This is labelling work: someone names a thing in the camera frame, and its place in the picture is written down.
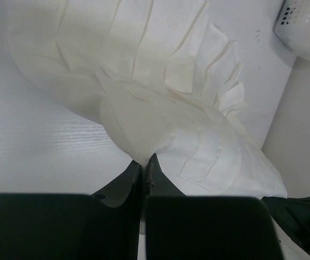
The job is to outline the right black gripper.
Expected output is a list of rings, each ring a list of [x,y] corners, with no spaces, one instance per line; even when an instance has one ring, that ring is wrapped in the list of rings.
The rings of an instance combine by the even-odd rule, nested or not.
[[[310,197],[263,197],[262,201],[284,233],[310,255]]]

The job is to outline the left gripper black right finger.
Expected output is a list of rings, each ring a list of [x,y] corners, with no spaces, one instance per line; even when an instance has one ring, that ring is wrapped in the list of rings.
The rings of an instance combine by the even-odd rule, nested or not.
[[[283,259],[261,200],[186,196],[164,175],[156,154],[146,174],[147,259]]]

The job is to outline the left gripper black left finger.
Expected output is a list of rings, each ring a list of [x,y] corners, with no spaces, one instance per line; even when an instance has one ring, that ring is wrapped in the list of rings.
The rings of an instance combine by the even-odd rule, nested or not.
[[[0,259],[137,259],[142,168],[93,194],[0,193]]]

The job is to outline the white pleated skirt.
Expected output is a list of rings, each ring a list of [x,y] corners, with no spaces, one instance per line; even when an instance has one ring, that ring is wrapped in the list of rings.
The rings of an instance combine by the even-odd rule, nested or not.
[[[8,1],[8,47],[25,77],[102,125],[186,195],[286,197],[237,114],[236,45],[207,1]]]

